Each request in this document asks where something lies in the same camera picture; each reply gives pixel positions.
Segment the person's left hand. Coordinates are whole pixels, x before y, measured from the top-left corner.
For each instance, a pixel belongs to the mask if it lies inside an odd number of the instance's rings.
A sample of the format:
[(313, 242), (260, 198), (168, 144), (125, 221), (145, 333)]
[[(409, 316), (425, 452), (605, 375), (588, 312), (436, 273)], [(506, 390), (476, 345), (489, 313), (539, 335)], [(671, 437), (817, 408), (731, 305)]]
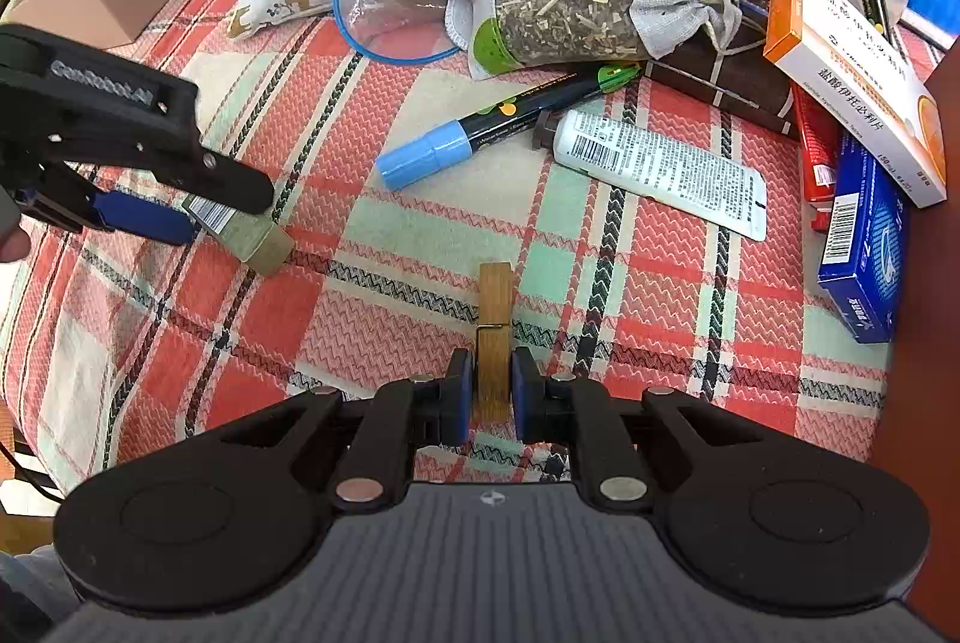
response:
[(31, 251), (31, 237), (26, 233), (21, 223), (16, 223), (2, 237), (0, 244), (0, 262), (2, 264), (13, 264), (13, 262), (23, 261)]

